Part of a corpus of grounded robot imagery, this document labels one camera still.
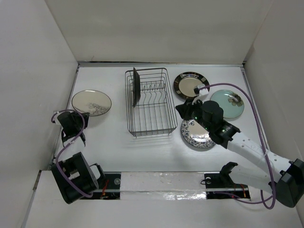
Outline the tree pattern cream plate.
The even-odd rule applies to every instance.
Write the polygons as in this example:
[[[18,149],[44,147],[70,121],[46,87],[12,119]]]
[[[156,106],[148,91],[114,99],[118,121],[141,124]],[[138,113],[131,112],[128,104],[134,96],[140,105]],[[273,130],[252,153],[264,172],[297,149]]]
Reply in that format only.
[[[83,90],[76,93],[71,101],[72,107],[90,116],[100,116],[107,113],[112,107],[110,97],[97,90]]]

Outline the teal flower plate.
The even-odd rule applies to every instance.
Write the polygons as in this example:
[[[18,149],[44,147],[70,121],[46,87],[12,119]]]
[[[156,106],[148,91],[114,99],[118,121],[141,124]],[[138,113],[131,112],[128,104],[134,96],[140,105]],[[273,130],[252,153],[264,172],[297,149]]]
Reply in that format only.
[[[234,119],[242,115],[244,102],[242,98],[230,90],[218,90],[211,96],[211,101],[215,101],[223,109],[223,117]]]

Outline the brown rimmed cream plate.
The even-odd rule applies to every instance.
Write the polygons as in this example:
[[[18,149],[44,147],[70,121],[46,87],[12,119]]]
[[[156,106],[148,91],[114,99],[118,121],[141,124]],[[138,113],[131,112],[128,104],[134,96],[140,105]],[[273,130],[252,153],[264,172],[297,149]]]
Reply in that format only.
[[[136,107],[141,99],[141,82],[140,75],[133,68],[133,107]]]

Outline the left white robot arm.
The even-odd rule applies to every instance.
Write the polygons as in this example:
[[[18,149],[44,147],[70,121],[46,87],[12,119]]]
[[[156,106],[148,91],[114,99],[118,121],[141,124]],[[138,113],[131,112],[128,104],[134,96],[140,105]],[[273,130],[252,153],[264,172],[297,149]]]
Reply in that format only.
[[[61,126],[62,148],[51,165],[59,191],[67,204],[82,198],[91,198],[95,190],[107,187],[108,180],[97,163],[86,161],[82,150],[86,146],[84,130],[88,126],[89,113],[71,109],[53,114],[51,122]]]

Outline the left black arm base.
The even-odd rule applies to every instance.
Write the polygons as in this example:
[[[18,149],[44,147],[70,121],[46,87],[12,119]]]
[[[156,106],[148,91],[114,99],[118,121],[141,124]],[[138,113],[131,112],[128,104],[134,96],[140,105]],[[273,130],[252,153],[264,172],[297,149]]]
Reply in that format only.
[[[121,173],[120,172],[106,172],[106,181],[101,184],[98,190],[93,193],[90,200],[119,200]]]

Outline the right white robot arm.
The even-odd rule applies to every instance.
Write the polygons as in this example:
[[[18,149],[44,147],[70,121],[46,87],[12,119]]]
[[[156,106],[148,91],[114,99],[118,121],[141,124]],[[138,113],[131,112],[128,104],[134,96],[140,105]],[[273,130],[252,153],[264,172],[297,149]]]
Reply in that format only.
[[[186,101],[175,108],[183,120],[194,120],[204,127],[217,145],[241,155],[259,168],[251,171],[229,162],[220,171],[219,181],[223,186],[242,183],[273,194],[276,200],[289,208],[297,205],[304,195],[302,160],[291,161],[269,150],[264,151],[262,146],[223,119],[223,109],[217,102]]]

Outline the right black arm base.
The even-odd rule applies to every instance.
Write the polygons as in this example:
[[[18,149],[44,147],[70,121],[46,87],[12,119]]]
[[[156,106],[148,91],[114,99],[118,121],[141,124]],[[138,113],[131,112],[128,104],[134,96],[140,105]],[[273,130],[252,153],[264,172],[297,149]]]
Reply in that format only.
[[[207,191],[208,200],[221,200],[221,199],[250,199],[249,188],[247,185],[235,184],[233,182],[225,182],[220,178],[220,173],[204,173],[204,177],[200,182],[201,185],[204,185],[206,189],[211,188],[242,188],[242,191]]]

